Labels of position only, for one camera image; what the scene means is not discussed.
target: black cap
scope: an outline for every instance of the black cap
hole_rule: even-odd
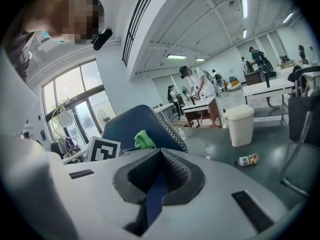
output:
[[[188,69],[187,66],[182,66],[182,67],[180,67],[179,72],[180,72],[181,76],[186,77],[186,71],[187,71],[187,69]]]

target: trash can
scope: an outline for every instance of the trash can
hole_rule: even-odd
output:
[[[240,105],[228,109],[224,118],[228,121],[232,146],[240,147],[251,143],[254,131],[254,109]]]

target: bottle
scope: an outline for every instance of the bottle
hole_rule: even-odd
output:
[[[239,166],[249,166],[249,165],[255,165],[259,161],[258,154],[252,154],[248,156],[240,157],[238,161],[235,161],[234,164],[238,164]]]
[[[187,137],[186,137],[186,135],[185,135],[185,133],[184,133],[184,131],[181,129],[181,128],[179,128],[179,134],[180,134],[180,136],[181,136],[181,138],[183,139],[183,140],[185,140]]]

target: large window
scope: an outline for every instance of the large window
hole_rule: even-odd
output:
[[[106,121],[116,116],[103,88],[97,62],[89,61],[55,77],[42,88],[43,108],[52,139],[59,135],[75,138],[84,148],[92,136],[100,137]],[[73,123],[61,127],[53,111],[65,105]]]

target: wire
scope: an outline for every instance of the wire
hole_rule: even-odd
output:
[[[53,111],[52,117],[51,117],[52,128],[53,128],[53,130],[55,131],[55,133],[56,133],[57,135],[61,136],[61,137],[64,138],[66,141],[67,141],[67,139],[75,140],[75,141],[76,141],[76,144],[74,145],[74,147],[79,146],[78,140],[77,140],[76,138],[63,136],[63,135],[61,135],[60,133],[58,133],[57,130],[55,129],[55,127],[54,127],[54,124],[53,124],[54,115],[55,115],[55,113],[56,113],[56,111],[57,111],[58,109],[60,109],[60,108],[62,109],[63,107],[64,107],[63,105],[60,105],[60,106],[58,106],[58,107]]]

